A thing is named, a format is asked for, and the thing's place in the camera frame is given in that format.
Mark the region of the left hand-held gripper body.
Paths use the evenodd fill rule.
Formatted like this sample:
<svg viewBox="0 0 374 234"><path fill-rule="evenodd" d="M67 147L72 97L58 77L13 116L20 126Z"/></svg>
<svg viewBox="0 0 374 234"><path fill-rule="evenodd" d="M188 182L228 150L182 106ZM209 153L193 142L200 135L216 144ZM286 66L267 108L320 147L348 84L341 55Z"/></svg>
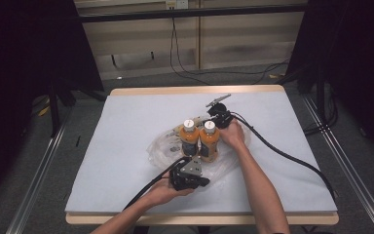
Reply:
<svg viewBox="0 0 374 234"><path fill-rule="evenodd" d="M170 169L169 181L177 191L206 187L210 183L208 178L203 177L200 156L184 157Z"/></svg>

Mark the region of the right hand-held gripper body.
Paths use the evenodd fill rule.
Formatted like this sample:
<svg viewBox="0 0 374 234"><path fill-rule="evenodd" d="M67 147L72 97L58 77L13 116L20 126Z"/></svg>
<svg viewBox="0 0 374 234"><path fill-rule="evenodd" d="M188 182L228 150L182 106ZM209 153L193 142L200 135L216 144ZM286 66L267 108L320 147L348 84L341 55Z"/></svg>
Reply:
<svg viewBox="0 0 374 234"><path fill-rule="evenodd" d="M211 116L211 121L218 129L227 128L234 119L231 112L222 103L222 100L228 98L230 94L218 97L206 105L208 107L208 114Z"/></svg>

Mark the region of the orange juice bottle white cap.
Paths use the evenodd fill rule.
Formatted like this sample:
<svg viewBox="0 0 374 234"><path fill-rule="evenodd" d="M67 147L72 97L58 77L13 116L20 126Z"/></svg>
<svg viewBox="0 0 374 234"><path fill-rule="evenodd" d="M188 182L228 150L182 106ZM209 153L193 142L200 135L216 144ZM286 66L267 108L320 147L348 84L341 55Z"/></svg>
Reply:
<svg viewBox="0 0 374 234"><path fill-rule="evenodd" d="M179 132L179 135L182 142L182 153L185 156L197 155L199 152L198 141L200 131L196 127L194 121L191 119L185 120Z"/></svg>
<svg viewBox="0 0 374 234"><path fill-rule="evenodd" d="M219 137L220 133L215 123L213 121L206 121L200 130L200 156L203 161L211 163L217 158Z"/></svg>

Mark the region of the clear plastic bag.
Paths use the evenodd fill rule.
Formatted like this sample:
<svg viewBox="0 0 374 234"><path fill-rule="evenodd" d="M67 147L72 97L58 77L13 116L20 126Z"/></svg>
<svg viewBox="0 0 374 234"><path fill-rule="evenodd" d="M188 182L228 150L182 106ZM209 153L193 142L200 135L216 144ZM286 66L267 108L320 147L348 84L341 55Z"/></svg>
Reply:
<svg viewBox="0 0 374 234"><path fill-rule="evenodd" d="M194 121L199 131L203 128L206 121L211 121L204 116L199 116L191 119ZM176 160L182 157L195 157L200 156L201 142L200 137L198 141L199 152L195 156L185 156L182 153L181 139L179 132L183 124L174 127L171 130L161 133L158 135L147 148L149 154L149 161L152 165L166 169L172 165ZM219 137L217 143L217 158L209 163L202 160L202 172L203 177L208 178L210 181L216 181L232 171L237 165L238 160L235 158L235 151L224 143Z"/></svg>

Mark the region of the person's right hand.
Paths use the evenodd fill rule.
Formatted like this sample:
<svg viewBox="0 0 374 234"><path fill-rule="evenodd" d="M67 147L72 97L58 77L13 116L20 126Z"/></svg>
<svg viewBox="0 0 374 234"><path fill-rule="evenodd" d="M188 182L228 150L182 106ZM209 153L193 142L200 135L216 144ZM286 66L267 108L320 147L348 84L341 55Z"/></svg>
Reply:
<svg viewBox="0 0 374 234"><path fill-rule="evenodd" d="M245 147L243 128L236 119L232 120L227 128L220 130L220 136L226 144L235 150Z"/></svg>

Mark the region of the person's left hand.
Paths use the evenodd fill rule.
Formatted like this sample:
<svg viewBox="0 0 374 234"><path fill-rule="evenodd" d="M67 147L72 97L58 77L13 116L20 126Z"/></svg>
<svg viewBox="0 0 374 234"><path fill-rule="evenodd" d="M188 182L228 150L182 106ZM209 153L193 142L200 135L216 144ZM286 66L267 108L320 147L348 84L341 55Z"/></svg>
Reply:
<svg viewBox="0 0 374 234"><path fill-rule="evenodd" d="M152 206L166 204L172 199L180 196L187 196L194 192L194 189L187 188L176 190L169 181L169 173L165 173L159 181L157 181L149 191L144 195Z"/></svg>

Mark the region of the white table mat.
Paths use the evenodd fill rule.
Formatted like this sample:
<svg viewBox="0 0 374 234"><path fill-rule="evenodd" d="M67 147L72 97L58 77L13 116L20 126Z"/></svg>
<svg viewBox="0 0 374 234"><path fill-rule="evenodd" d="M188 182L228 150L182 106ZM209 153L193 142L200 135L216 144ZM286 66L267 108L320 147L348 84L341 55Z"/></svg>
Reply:
<svg viewBox="0 0 374 234"><path fill-rule="evenodd" d="M228 93L223 100L246 120L246 144L276 187L286 212L333 212L336 205L317 175L318 163L285 92ZM205 116L213 94L110 96L102 110L66 205L69 213L121 211L161 169L147 148L184 120ZM239 167L156 214L248 212Z"/></svg>

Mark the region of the black metal stand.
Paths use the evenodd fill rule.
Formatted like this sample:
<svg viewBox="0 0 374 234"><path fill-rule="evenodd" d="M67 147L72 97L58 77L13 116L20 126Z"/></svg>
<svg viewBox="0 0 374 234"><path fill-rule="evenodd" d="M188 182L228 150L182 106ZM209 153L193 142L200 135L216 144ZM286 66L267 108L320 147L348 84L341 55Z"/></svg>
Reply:
<svg viewBox="0 0 374 234"><path fill-rule="evenodd" d="M316 88L318 116L323 122L326 122L324 110L324 81L324 73L321 67L317 64L307 63L301 69L297 84L300 94L308 94L313 88Z"/></svg>
<svg viewBox="0 0 374 234"><path fill-rule="evenodd" d="M56 136L61 126L58 111L58 102L61 101L61 103L67 107L73 106L76 103L76 98L73 96L71 91L72 88L73 83L67 79L55 78L50 80L48 95L52 117L51 137Z"/></svg>

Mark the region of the black horizontal bar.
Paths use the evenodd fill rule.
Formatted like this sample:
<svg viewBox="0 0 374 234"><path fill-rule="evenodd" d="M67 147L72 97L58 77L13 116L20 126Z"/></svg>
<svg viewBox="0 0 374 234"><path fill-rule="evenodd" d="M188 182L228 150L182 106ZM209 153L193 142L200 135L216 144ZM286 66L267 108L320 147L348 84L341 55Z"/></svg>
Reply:
<svg viewBox="0 0 374 234"><path fill-rule="evenodd" d="M107 22L107 21L126 21L126 20L161 20L176 18L195 18L195 17L218 17L233 15L252 15L252 14L281 14L305 12L307 4L285 4L285 5L263 5L248 7L228 7L228 8L202 8L202 9L184 9L184 10L161 10L133 13L114 13L114 14L89 14L80 15L76 18L79 22Z"/></svg>

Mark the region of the black curtain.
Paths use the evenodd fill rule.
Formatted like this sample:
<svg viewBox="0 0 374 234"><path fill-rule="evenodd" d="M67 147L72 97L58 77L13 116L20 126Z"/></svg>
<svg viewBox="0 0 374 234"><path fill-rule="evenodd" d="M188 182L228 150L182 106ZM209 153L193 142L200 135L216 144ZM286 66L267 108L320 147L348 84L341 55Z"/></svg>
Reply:
<svg viewBox="0 0 374 234"><path fill-rule="evenodd" d="M308 0L287 73L329 82L374 139L374 0Z"/></svg>
<svg viewBox="0 0 374 234"><path fill-rule="evenodd" d="M32 101L103 85L74 0L0 0L0 183L16 158Z"/></svg>

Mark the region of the white wall socket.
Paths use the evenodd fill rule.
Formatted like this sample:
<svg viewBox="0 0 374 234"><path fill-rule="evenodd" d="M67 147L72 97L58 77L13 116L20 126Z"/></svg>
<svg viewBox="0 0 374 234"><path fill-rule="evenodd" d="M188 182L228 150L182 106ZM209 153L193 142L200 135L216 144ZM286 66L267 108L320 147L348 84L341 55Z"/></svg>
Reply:
<svg viewBox="0 0 374 234"><path fill-rule="evenodd" d="M184 10L189 8L188 0L166 0L167 10Z"/></svg>

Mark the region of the metal floor rail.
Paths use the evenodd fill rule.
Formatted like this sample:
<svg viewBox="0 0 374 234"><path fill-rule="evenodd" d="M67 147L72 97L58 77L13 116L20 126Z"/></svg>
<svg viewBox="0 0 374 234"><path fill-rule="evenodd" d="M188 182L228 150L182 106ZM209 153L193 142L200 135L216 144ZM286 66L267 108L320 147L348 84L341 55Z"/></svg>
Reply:
<svg viewBox="0 0 374 234"><path fill-rule="evenodd" d="M19 207L17 208L14 217L12 218L12 221L6 231L6 234L22 234L24 227L34 208L34 205L38 198L40 189L43 185L47 172L56 155L58 146L62 141L65 132L65 126L70 119L72 110L72 107L66 108L65 115L61 118L60 126L58 127L58 130L56 131L55 135L51 137L46 147L46 151L43 154L40 164L34 174L34 177L29 184L28 190L23 196L23 199Z"/></svg>
<svg viewBox="0 0 374 234"><path fill-rule="evenodd" d="M318 127L324 125L324 121L319 117L318 107L309 95L302 95L302 98L313 117L316 125ZM374 197L365 186L364 182L357 173L355 167L351 163L347 153L339 143L337 137L333 134L329 127L322 127L320 131L321 135L325 139L327 145L329 146L332 154L334 155L336 161L338 162L340 168L342 169L345 177L349 181L356 197L364 207L366 213L370 217L372 223L374 224Z"/></svg>

